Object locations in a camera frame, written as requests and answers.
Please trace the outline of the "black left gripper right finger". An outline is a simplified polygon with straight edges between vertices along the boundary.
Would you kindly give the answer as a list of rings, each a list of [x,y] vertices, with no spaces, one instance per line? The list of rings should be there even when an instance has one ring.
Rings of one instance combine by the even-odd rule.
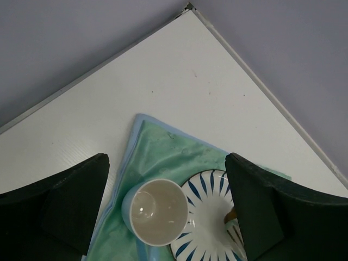
[[[231,153],[225,167],[248,260],[347,260],[347,198]]]

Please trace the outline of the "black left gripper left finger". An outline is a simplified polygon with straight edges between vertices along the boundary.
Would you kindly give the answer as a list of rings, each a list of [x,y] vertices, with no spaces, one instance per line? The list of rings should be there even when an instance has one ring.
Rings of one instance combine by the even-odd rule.
[[[87,255],[110,168],[107,154],[1,194],[1,260]]]

